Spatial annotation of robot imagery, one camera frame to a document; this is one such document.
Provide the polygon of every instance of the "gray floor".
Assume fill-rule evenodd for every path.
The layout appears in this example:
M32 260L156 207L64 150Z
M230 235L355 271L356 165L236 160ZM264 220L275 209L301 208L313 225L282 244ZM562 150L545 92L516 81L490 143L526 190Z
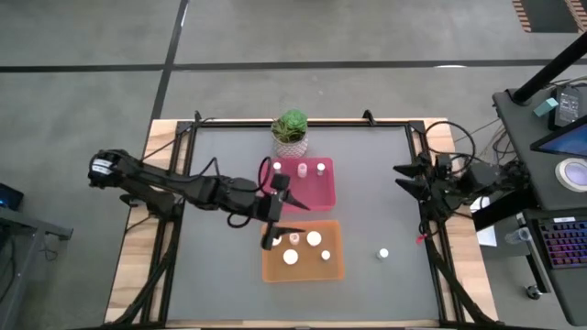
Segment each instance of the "gray floor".
M0 66L163 63L179 3L0 0ZM576 37L524 33L510 0L193 0L176 62L548 59ZM447 116L474 129L495 118L493 92L537 70L175 72L162 117L192 117L195 109L277 116L289 107L341 117L369 108L377 116ZM581 66L565 75L586 73ZM39 258L19 328L101 323L127 208L121 192L87 187L87 161L100 148L140 153L159 79L158 72L0 73L0 182L26 194L25 212L75 227L58 261ZM484 147L497 126L476 133L477 144ZM457 149L469 150L468 142ZM519 261L487 260L500 318L570 327L553 296L521 295L532 280Z

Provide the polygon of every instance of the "white pot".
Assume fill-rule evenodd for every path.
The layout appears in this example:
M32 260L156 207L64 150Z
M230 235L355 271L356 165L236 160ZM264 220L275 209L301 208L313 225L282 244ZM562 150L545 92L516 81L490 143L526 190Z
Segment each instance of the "white pot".
M308 133L305 132L304 138L297 142L283 143L278 140L273 134L273 147L275 153L280 158L300 158L305 154L308 149Z

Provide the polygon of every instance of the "potted plant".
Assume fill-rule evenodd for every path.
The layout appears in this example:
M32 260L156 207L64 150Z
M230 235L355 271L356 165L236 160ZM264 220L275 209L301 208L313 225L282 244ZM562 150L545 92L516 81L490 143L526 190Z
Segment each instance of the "potted plant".
M271 132L275 152L281 158L300 158L308 149L308 116L292 109L273 121Z

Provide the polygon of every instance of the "white object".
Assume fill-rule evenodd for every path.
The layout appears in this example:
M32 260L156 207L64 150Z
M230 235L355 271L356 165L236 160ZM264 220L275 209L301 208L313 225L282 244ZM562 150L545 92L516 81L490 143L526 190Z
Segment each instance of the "white object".
M322 260L327 261L330 259L330 252L328 252L327 250L324 250L320 254L320 257L322 257Z
M293 265L297 262L297 252L293 249L288 249L283 252L283 261L288 265Z
M587 192L587 160L565 159L554 169L563 187L576 193Z
M308 175L308 166L305 163L300 163L297 166L297 176L305 178L306 175Z
M318 163L318 166L316 166L316 168L318 169L318 175L322 175L324 174L324 170L327 168L327 166L323 163Z
M298 245L298 243L300 243L300 234L290 234L290 243L292 243L292 245Z
M490 204L489 197L479 197L471 204L471 212L475 213L481 210L483 207L487 207ZM495 237L495 228L491 225L487 228L477 232L477 241L480 245L487 247L497 247L497 237Z
M378 259L385 259L389 256L389 251L387 250L387 248L382 248L379 251L377 251L377 258Z
M532 236L528 228L520 228L505 235L505 241L509 244L519 244L530 240L532 240Z
M274 162L273 163L273 170L275 171L275 173L281 173L282 172L282 164L280 162Z
M112 173L110 166L112 166L112 162L108 160L94 159L94 162L92 163L92 171L96 171L104 175L110 175L110 173Z
M564 217L564 218L554 218L553 220L556 223L573 222L573 221L575 221L575 217L574 216L568 216L568 217Z
M322 236L316 231L309 232L305 238L312 247L317 247L322 242Z
M279 139L277 139L274 135L273 136L273 147L275 148L275 153L277 156L281 158L300 158L305 154L305 151L308 149L308 133L305 133L304 138L297 142L292 143L283 143Z
M273 239L273 246L274 247L277 247L280 243L282 243L282 237L281 236Z

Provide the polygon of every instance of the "orange tray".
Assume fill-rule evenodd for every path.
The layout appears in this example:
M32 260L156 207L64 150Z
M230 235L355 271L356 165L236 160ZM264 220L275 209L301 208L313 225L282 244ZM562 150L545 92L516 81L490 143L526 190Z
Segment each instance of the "orange tray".
M340 225L337 220L312 220L301 222L280 222L278 226L304 229L300 234L300 243L293 246L289 235L282 236L282 242L271 251L262 250L263 280L269 283L284 281L332 281L343 280L345 277L344 258L342 257L342 238ZM322 242L317 247L311 247L306 235L317 231L322 236ZM298 260L293 265L283 261L283 252L294 249ZM322 251L330 252L328 261L320 257Z

